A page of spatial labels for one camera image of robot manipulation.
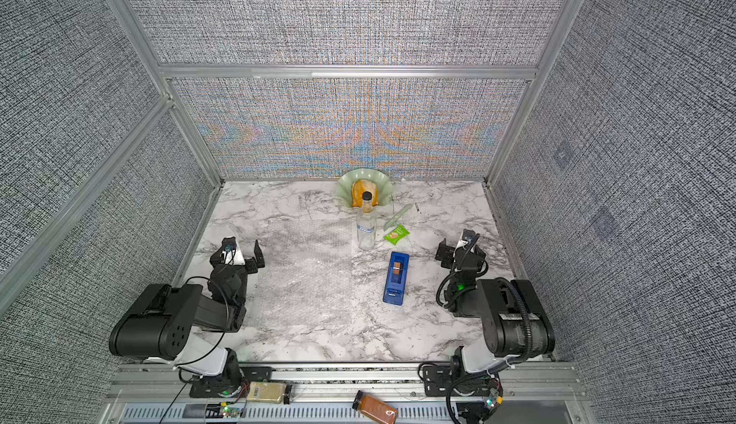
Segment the clear bubble wrap sheet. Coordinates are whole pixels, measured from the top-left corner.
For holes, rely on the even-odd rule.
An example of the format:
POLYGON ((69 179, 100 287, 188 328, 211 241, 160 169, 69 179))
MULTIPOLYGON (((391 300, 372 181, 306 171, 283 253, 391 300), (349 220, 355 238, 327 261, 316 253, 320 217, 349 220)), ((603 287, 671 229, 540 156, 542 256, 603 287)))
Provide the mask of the clear bubble wrap sheet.
POLYGON ((316 330, 350 322, 352 247, 346 235, 289 232, 263 248, 266 268, 248 291, 247 326, 316 330))

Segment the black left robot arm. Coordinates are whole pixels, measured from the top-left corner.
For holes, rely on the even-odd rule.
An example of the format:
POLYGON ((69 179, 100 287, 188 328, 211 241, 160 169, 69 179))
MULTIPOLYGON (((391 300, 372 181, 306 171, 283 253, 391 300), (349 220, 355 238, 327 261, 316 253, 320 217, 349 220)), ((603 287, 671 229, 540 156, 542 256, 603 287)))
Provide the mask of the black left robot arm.
POLYGON ((237 353, 221 342, 209 343, 194 327, 222 336, 236 333, 246 315, 247 280, 266 267, 263 251, 254 245, 245 257, 236 237, 222 239, 210 256, 209 276, 194 276, 182 286, 151 284, 132 303, 109 337, 110 352, 119 357, 158 359, 191 377, 192 398, 236 399, 252 385, 271 379, 267 366, 244 368, 237 353))

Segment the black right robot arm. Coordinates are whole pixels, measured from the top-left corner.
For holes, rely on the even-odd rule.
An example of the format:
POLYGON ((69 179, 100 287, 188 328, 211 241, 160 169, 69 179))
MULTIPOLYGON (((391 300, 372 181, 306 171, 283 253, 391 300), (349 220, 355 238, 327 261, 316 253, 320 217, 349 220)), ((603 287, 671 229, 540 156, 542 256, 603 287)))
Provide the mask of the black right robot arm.
POLYGON ((506 368, 546 355, 555 348, 553 328, 527 279, 488 278, 487 253, 480 235, 464 230, 456 245, 440 242, 435 259, 448 271, 435 302, 458 319, 480 320, 480 339, 458 347, 448 364, 418 368, 425 394, 480 396, 500 388, 506 368))

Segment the blue tape dispenser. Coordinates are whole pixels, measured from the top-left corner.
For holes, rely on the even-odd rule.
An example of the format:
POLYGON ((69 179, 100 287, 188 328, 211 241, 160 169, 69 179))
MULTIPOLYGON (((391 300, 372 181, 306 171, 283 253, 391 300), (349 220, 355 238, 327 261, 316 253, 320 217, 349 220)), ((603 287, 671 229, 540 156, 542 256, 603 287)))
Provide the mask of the blue tape dispenser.
POLYGON ((387 304, 402 306, 406 294, 406 280, 408 272, 409 255, 393 251, 390 255, 385 286, 383 290, 383 302, 387 304))

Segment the green snack packet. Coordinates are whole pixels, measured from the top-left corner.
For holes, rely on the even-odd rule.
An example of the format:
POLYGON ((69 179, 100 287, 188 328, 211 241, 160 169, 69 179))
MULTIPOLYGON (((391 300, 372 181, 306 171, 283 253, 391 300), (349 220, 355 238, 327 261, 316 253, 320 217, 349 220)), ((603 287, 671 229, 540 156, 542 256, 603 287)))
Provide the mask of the green snack packet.
POLYGON ((391 232, 385 234, 383 238, 388 243, 396 246, 398 242, 404 239, 406 236, 409 236, 408 229, 404 225, 398 225, 396 226, 396 228, 393 228, 391 232))

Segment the clear plastic wrapper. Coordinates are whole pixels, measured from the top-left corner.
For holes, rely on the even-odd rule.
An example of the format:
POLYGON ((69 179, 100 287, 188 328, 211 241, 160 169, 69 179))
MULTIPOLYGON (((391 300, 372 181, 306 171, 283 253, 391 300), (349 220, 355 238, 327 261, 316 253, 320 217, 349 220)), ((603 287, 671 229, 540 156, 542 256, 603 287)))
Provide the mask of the clear plastic wrapper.
POLYGON ((400 220, 406 213, 410 212, 414 208, 413 204, 405 205, 397 213, 395 213, 384 225, 384 230, 393 230, 398 226, 400 220))

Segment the green scalloped plate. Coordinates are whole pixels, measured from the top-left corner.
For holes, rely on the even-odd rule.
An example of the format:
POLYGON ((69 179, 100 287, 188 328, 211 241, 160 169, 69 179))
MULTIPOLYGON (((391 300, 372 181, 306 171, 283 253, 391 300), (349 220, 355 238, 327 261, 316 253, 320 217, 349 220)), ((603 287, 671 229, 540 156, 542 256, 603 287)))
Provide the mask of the green scalloped plate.
POLYGON ((352 185, 358 180, 370 180, 379 188, 379 205, 384 207, 392 202, 393 184, 386 174, 376 169, 359 168, 345 173, 337 181, 335 196, 345 207, 353 207, 352 185))

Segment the orange bread roll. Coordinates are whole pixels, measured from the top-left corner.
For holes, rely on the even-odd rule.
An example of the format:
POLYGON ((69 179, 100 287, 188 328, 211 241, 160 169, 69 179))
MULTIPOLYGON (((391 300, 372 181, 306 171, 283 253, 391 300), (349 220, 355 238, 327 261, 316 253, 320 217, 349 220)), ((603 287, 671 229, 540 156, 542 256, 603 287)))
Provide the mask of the orange bread roll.
POLYGON ((379 205, 379 188, 370 180, 358 180, 354 182, 351 190, 353 207, 379 205))

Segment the beige electronics box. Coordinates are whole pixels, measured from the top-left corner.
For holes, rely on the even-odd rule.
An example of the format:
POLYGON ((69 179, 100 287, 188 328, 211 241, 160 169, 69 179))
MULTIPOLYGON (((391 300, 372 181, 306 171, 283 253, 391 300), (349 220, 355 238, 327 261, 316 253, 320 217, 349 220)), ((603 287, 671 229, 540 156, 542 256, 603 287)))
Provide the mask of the beige electronics box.
POLYGON ((251 382, 246 401, 248 403, 291 404, 292 385, 275 382, 251 382))

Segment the aluminium front rail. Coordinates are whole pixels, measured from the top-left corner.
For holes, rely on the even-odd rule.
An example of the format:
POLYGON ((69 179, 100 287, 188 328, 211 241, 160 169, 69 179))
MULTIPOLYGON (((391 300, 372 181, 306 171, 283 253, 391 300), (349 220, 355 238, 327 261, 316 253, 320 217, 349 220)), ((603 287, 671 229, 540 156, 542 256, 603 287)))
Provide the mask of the aluminium front rail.
MULTIPOLYGON (((171 368, 119 368, 103 401, 99 423, 366 423, 354 410, 358 393, 395 408, 401 423, 448 423, 447 403, 430 396, 415 363, 248 363, 291 389, 286 404, 192 398, 171 368)), ((531 362, 500 374, 504 389, 492 423, 593 423, 590 399, 569 363, 531 362)))

